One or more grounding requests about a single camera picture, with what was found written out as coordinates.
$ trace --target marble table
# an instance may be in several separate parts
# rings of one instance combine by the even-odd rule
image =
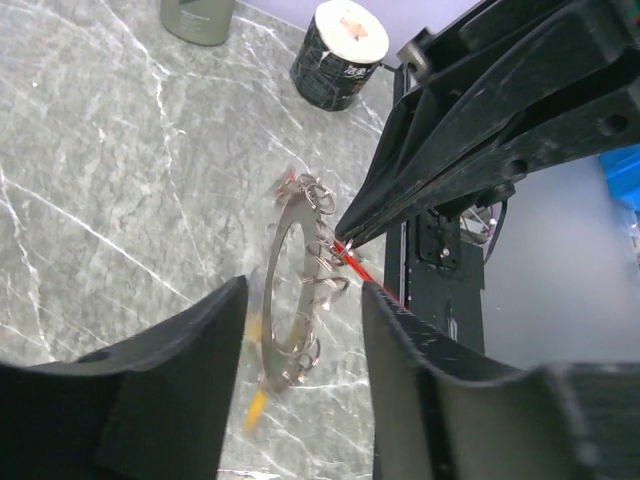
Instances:
[[[202,48],[164,31],[157,10],[0,0],[4,361],[71,361],[264,266],[264,194],[287,165],[336,192],[334,223],[364,180],[389,72],[326,113],[288,77],[303,32],[238,5],[229,42]],[[366,247],[379,269],[383,243]],[[317,316],[320,364],[249,435],[256,375],[243,352],[219,478],[370,478],[359,290]]]

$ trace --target can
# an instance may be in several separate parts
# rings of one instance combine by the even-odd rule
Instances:
[[[351,105],[389,50],[378,19],[351,0],[316,9],[289,71],[300,95],[335,112]]]

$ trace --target wire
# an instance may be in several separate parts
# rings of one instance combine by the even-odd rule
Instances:
[[[491,255],[493,255],[493,250],[496,248],[496,244],[498,243],[498,237],[500,236],[500,232],[502,231],[502,226],[504,225],[504,220],[507,218],[507,201],[503,200],[502,208],[500,209],[500,217],[498,218],[498,223],[496,225],[496,231],[493,233],[491,240],[489,241],[489,247],[487,248],[487,255],[484,257],[483,265],[486,265]]]

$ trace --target gray ring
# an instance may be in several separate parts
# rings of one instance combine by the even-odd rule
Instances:
[[[309,203],[304,192],[294,193],[284,207],[273,240],[262,303],[261,346],[265,377],[269,387],[276,393],[295,385],[298,381],[300,360],[306,355],[306,347],[308,347],[308,339],[311,334],[311,322],[307,319],[312,318],[316,284],[302,283],[295,321],[288,339],[284,344],[278,342],[276,345],[273,339],[271,317],[273,275],[287,232],[294,223],[297,223],[302,228],[305,243],[303,277],[315,278],[318,276],[320,265],[315,256],[320,255],[320,245],[316,241],[317,222],[320,218],[320,209]]]

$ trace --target black can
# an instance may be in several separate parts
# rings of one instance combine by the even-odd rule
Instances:
[[[323,110],[335,112],[353,103],[380,65],[380,60],[357,63],[334,53],[323,40],[314,15],[289,73],[304,99]]]

